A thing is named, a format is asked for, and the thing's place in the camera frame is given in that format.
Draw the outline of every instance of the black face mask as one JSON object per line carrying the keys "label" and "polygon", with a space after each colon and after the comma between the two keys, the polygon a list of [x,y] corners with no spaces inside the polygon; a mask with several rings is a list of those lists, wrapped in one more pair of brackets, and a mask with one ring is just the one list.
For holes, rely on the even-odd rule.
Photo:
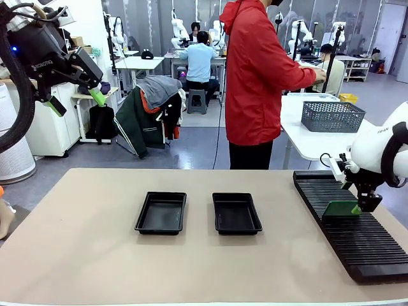
{"label": "black face mask", "polygon": [[271,5],[279,6],[279,5],[281,5],[282,2],[283,2],[283,0],[272,0],[272,4],[271,4]]}

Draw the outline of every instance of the yellow container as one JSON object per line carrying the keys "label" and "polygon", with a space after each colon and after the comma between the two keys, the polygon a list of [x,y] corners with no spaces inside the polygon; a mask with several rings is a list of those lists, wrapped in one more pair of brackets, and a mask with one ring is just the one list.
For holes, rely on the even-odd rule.
{"label": "yellow container", "polygon": [[354,94],[339,94],[339,98],[341,102],[350,102],[352,104],[356,104],[358,101],[358,96]]}

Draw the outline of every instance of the seated person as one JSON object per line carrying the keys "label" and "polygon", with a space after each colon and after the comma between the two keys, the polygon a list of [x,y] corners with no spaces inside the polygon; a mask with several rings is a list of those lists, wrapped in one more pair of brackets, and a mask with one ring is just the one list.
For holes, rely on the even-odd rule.
{"label": "seated person", "polygon": [[208,33],[200,31],[197,34],[198,44],[191,45],[180,53],[180,59],[188,59],[189,61],[187,88],[204,89],[207,91],[205,95],[205,103],[207,106],[219,86],[217,80],[210,79],[211,60],[215,59],[218,54],[213,47],[207,46],[208,39],[212,46],[212,40]]}
{"label": "seated person", "polygon": [[[319,68],[327,71],[330,62],[330,54],[332,54],[332,51],[333,46],[329,43],[321,46],[320,58],[323,62],[317,65]],[[344,63],[334,58],[333,66],[331,67],[331,72],[329,76],[329,82],[326,88],[326,93],[333,94],[334,96],[336,96],[337,93],[339,92],[339,88],[342,83],[343,77],[344,77]],[[313,86],[311,92],[322,92],[323,85],[324,83]]]}
{"label": "seated person", "polygon": [[197,34],[200,31],[200,23],[199,22],[193,22],[191,24],[191,30],[192,33],[189,35],[190,36],[190,41],[193,43],[197,42]]}

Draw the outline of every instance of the floor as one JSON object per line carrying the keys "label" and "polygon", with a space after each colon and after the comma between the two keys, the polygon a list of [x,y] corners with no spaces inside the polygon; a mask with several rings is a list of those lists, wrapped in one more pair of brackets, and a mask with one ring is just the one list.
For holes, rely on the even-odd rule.
{"label": "floor", "polygon": [[[342,92],[353,93],[360,99],[358,106],[367,111],[366,118],[381,125],[392,111],[408,100],[408,84],[395,81],[389,75],[373,75],[367,82],[344,84]],[[37,162],[37,173],[18,184],[5,186],[5,199],[12,205],[32,210],[56,182],[70,168],[169,168],[169,169],[212,169],[219,130],[219,148],[215,169],[228,169],[228,141],[226,139],[224,113],[218,129],[220,105],[212,101],[206,115],[184,113],[181,138],[173,141],[165,150],[149,149],[149,156],[139,160],[116,144],[75,145],[66,159],[43,158]],[[282,168],[287,136],[283,133],[274,142],[270,169]],[[322,170],[319,162],[309,162],[294,149],[289,169]],[[86,182],[79,182],[78,188],[86,188]],[[390,189],[381,186],[379,193],[391,213],[408,228],[408,187]]]}

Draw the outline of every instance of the dark green jacket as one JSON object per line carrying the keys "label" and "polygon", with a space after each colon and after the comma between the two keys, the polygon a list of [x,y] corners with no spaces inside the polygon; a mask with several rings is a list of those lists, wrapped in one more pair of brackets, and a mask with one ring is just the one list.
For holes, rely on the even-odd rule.
{"label": "dark green jacket", "polygon": [[140,88],[135,87],[126,97],[116,114],[116,130],[125,140],[129,140],[140,158],[147,155],[147,148],[164,149],[164,131],[158,113],[147,113],[143,108]]}

